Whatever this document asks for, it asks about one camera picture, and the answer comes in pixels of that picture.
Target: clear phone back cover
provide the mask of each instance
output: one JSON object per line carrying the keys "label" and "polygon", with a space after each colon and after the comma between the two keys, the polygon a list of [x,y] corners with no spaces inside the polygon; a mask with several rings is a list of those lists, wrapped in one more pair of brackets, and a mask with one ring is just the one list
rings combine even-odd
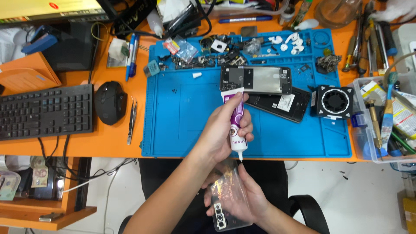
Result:
{"label": "clear phone back cover", "polygon": [[216,180],[210,187],[214,227],[223,232],[252,225],[247,193],[238,175],[237,162],[226,159],[214,168]]}

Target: blue pen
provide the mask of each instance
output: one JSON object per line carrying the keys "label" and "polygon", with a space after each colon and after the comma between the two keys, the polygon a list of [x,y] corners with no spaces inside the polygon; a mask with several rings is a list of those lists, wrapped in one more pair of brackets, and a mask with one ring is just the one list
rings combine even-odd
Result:
{"label": "blue pen", "polygon": [[129,44],[129,57],[127,58],[127,67],[126,67],[126,81],[129,80],[130,75],[130,64],[131,64],[131,58],[133,57],[133,50],[134,50],[134,41],[136,39],[136,34],[132,34],[130,38],[130,44]]}
{"label": "blue pen", "polygon": [[225,24],[225,23],[247,22],[247,21],[269,21],[272,19],[273,19],[273,16],[271,15],[261,15],[261,16],[250,17],[250,18],[222,19],[222,20],[219,20],[218,22],[220,24]]}
{"label": "blue pen", "polygon": [[136,57],[137,57],[137,50],[139,49],[139,35],[136,35],[136,39],[134,40],[134,47],[133,47],[133,57],[131,58],[130,63],[130,77],[134,77],[136,75]]}

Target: orange desk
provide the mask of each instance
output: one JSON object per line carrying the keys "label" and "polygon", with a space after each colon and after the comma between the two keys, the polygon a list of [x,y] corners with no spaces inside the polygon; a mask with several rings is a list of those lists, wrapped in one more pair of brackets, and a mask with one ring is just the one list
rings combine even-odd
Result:
{"label": "orange desk", "polygon": [[[317,4],[314,1],[310,11],[305,19],[313,17],[313,9]],[[277,22],[275,16],[272,21],[266,22],[243,22],[243,23],[231,23],[231,24],[219,24],[218,20],[212,20],[212,32],[211,34],[228,34],[229,32],[235,32],[240,34],[240,28],[243,26],[258,26],[258,32],[271,32],[280,31],[282,27]],[[199,34],[205,32],[208,29],[208,24],[202,22],[202,26],[199,29]],[[347,47],[349,39],[354,33],[356,27],[355,21],[348,26],[332,30],[332,38],[334,41],[335,54],[345,57],[347,53]],[[142,23],[139,26],[139,30],[150,31],[147,22]],[[125,69],[122,68],[106,68],[107,63],[107,50],[109,41],[100,43],[99,51],[97,52],[97,60],[95,64],[95,70],[92,77],[92,83],[94,89],[97,90],[100,85],[106,81],[115,80],[121,83],[124,91],[128,94],[129,100],[127,102],[126,115],[115,125],[108,126],[103,124],[97,116],[94,117],[94,132],[89,134],[76,134],[71,135],[68,144],[67,156],[68,157],[141,157],[141,149],[139,148],[140,142],[143,137],[143,124],[144,124],[144,108],[146,100],[146,76],[143,73],[143,67],[148,62],[148,48],[151,44],[154,44],[156,39],[151,37],[141,37],[141,48],[137,55],[137,75],[134,78],[130,78],[128,82],[125,82],[124,75]],[[341,68],[344,64],[344,60],[340,62]],[[63,85],[74,86],[87,83],[88,71],[83,72],[67,72],[58,74]],[[349,73],[343,73],[339,69],[339,78],[341,85],[347,85],[351,83],[357,77],[355,71]],[[133,96],[138,100],[137,106],[137,118],[136,125],[133,132],[131,145],[127,145],[127,134],[129,128],[130,107],[132,100],[130,96]],[[313,158],[313,159],[276,159],[276,160],[305,160],[305,161],[361,161],[356,157],[354,145],[351,139],[352,157],[351,158]],[[44,137],[46,155],[50,155],[55,148],[56,137]],[[59,146],[55,155],[62,156],[64,147],[65,136],[61,136],[59,140]],[[16,154],[16,155],[41,155],[39,142],[37,139],[24,139],[24,140],[12,140],[0,142],[0,154]]]}

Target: black cooling fan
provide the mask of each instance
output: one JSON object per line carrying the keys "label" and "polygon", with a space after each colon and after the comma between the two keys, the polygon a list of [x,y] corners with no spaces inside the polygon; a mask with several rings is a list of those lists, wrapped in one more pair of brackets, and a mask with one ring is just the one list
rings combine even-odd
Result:
{"label": "black cooling fan", "polygon": [[320,85],[312,90],[311,115],[330,119],[349,119],[352,116],[354,90],[350,87]]}

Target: black chair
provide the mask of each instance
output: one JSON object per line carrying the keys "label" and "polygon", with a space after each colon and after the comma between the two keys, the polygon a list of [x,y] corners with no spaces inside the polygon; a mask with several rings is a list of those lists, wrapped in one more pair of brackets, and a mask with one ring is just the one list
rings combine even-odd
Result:
{"label": "black chair", "polygon": [[291,202],[290,215],[295,216],[299,210],[302,212],[305,225],[321,234],[329,234],[324,213],[316,200],[310,195],[294,195],[289,197]]}

